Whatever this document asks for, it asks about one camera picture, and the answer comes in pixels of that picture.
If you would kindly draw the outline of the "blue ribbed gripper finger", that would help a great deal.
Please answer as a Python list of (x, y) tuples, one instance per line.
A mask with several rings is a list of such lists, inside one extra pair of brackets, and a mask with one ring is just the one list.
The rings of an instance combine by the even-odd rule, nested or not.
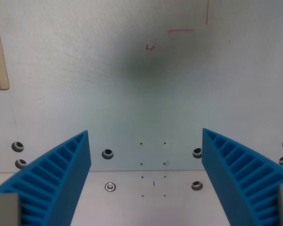
[(20, 198), (23, 226), (68, 226), (91, 167), (88, 132), (43, 154), (0, 185)]
[(283, 167), (214, 131), (202, 131), (202, 164), (232, 226), (278, 226)]

